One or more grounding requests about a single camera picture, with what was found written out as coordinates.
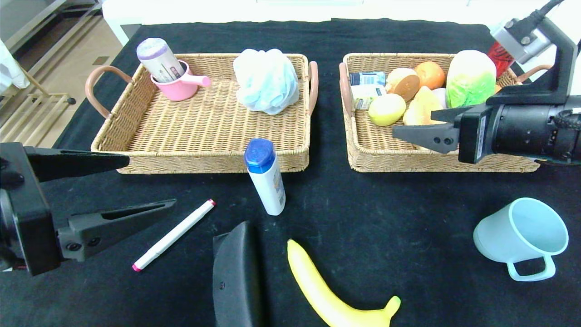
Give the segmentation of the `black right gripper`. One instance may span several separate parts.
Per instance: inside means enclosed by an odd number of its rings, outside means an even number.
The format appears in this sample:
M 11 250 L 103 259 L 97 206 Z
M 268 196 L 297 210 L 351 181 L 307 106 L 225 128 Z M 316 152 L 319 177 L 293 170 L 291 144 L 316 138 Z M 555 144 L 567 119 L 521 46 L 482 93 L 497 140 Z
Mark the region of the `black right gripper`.
M 447 124 L 395 126 L 393 136 L 438 153 L 455 151 L 461 162 L 477 163 L 492 154 L 558 162 L 556 106 L 459 106 L 433 110 L 431 120 Z M 452 124 L 462 115 L 460 128 Z

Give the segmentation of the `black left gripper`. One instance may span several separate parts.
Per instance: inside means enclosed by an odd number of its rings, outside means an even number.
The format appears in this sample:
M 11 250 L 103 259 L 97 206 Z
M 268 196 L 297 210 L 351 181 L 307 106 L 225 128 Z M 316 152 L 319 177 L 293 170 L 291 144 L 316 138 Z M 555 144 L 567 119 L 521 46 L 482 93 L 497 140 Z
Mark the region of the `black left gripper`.
M 66 226 L 58 228 L 56 236 L 39 182 L 128 165 L 129 156 L 122 154 L 2 143 L 1 271 L 26 270 L 36 276 L 60 267 L 60 257 L 83 262 L 165 218 L 176 199 L 74 214 Z

